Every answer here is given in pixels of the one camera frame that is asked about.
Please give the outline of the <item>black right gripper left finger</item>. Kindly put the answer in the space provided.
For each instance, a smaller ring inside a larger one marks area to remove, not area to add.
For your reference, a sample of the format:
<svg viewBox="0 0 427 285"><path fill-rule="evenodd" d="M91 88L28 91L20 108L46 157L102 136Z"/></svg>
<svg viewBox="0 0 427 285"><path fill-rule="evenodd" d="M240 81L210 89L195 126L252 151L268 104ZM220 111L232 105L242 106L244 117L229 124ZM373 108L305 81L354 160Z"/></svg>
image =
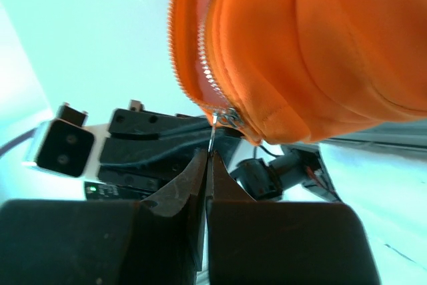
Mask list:
<svg viewBox="0 0 427 285"><path fill-rule="evenodd" d="M195 284L207 152L142 200L10 200L2 284Z"/></svg>

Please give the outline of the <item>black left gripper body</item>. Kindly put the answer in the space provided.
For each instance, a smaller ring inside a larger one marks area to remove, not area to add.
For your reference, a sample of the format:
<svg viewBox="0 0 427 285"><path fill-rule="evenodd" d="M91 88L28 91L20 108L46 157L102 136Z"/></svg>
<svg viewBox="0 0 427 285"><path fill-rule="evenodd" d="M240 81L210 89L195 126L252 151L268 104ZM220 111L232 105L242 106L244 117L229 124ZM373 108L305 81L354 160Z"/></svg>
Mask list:
<svg viewBox="0 0 427 285"><path fill-rule="evenodd" d="M136 100L114 110L109 123L86 130L95 137L83 175L87 200L142 200L154 194L208 148L211 135L204 116L156 113Z"/></svg>

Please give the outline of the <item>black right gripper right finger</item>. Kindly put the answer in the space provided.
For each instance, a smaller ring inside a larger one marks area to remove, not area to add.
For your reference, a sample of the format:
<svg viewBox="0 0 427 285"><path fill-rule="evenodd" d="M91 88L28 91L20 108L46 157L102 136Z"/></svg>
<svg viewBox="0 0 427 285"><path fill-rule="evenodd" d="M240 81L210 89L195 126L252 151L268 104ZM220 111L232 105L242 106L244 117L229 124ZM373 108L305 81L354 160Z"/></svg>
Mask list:
<svg viewBox="0 0 427 285"><path fill-rule="evenodd" d="M218 153L207 163L211 284L379 284L358 215L346 204L254 200Z"/></svg>

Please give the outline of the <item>clear zipper pull tab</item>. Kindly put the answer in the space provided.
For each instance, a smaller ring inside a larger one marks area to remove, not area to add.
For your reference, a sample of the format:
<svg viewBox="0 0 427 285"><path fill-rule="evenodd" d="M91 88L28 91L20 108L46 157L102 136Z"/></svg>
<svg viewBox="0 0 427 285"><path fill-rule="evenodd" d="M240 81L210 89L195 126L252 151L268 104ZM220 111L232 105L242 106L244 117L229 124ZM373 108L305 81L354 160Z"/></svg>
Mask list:
<svg viewBox="0 0 427 285"><path fill-rule="evenodd" d="M211 154L214 150L216 129L219 124L228 125L234 129L238 129L241 126L243 126L243 121L238 111L232 107L214 111L214 113L212 114L211 133L210 133L209 143L207 148L208 154Z"/></svg>

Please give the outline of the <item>orange zip-up jacket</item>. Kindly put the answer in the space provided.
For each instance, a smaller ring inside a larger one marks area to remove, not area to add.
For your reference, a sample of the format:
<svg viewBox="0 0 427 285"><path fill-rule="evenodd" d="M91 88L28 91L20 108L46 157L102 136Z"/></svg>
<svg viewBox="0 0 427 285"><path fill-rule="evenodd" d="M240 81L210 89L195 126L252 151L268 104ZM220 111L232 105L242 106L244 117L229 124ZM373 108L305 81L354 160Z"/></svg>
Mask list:
<svg viewBox="0 0 427 285"><path fill-rule="evenodd" d="M255 145L426 118L426 0L170 0L168 40L183 92Z"/></svg>

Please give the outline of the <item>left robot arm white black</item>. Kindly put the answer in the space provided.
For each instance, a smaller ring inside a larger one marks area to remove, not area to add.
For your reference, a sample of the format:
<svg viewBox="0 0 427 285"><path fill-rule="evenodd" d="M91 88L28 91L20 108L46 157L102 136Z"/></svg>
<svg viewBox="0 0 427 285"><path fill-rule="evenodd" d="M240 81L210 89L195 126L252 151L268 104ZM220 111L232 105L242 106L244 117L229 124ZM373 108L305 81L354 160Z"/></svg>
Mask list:
<svg viewBox="0 0 427 285"><path fill-rule="evenodd" d="M96 181L84 184L88 200L143 200L210 144L228 166L242 140L232 128L221 127L212 135L204 116L146 111L138 101L115 110L107 132L96 159ZM329 202L340 201L320 153L309 148L290 148L270 161L252 156L239 161L230 176L255 200L279 200L285 190L301 184Z"/></svg>

